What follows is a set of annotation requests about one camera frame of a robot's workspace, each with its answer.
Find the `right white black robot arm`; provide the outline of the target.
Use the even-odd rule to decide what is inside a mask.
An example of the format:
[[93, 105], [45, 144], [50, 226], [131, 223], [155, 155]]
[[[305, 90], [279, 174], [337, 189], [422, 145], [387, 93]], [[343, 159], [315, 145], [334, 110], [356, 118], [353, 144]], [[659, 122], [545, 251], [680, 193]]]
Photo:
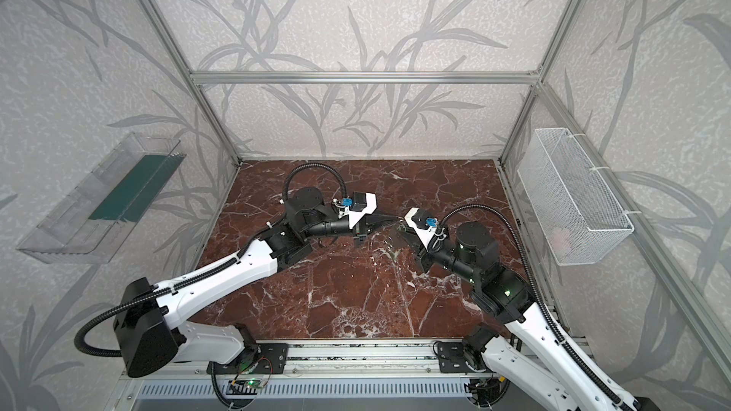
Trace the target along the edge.
[[518, 386], [547, 410], [655, 410], [611, 380], [553, 317], [534, 280], [500, 260], [499, 246], [478, 222], [450, 233], [447, 223], [413, 207], [401, 231], [422, 271], [441, 266], [471, 285], [470, 298], [497, 320], [532, 356], [486, 325], [463, 340], [464, 357], [476, 371], [488, 370]]

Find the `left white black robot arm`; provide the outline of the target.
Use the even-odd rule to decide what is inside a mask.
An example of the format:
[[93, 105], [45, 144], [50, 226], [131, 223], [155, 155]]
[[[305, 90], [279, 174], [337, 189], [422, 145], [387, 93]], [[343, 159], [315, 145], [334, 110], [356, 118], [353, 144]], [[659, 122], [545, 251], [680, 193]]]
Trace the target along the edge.
[[148, 376], [170, 363], [207, 362], [230, 365], [255, 356], [258, 346], [245, 327], [194, 323], [203, 308], [246, 285], [294, 266], [310, 253], [312, 241], [351, 237], [361, 243], [397, 216], [378, 209], [375, 194], [349, 192], [333, 167], [341, 196], [326, 201], [315, 186], [289, 191], [294, 177], [311, 169], [295, 167], [283, 182], [283, 215], [255, 233], [238, 251], [203, 268], [155, 285], [142, 278], [129, 284], [122, 302], [89, 320], [74, 336], [86, 355], [120, 358], [131, 378]]

